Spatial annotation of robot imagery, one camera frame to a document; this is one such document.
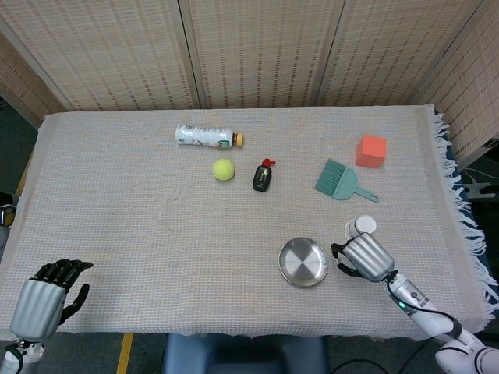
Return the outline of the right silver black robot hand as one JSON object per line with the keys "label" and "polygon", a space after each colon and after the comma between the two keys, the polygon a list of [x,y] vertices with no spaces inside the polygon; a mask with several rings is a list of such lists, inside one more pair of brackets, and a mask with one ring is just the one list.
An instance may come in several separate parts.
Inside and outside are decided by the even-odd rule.
{"label": "right silver black robot hand", "polygon": [[364,233],[349,239],[345,244],[331,244],[337,268],[354,278],[379,283],[395,271],[393,257],[371,234]]}

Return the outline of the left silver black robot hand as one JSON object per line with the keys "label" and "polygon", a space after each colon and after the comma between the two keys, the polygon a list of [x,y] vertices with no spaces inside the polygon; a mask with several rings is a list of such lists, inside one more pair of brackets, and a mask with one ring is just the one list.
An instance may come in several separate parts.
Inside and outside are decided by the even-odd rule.
{"label": "left silver black robot hand", "polygon": [[44,264],[29,278],[20,292],[9,326],[16,339],[41,343],[55,334],[87,300],[90,285],[83,284],[73,302],[65,303],[80,274],[93,266],[78,259],[60,259]]}

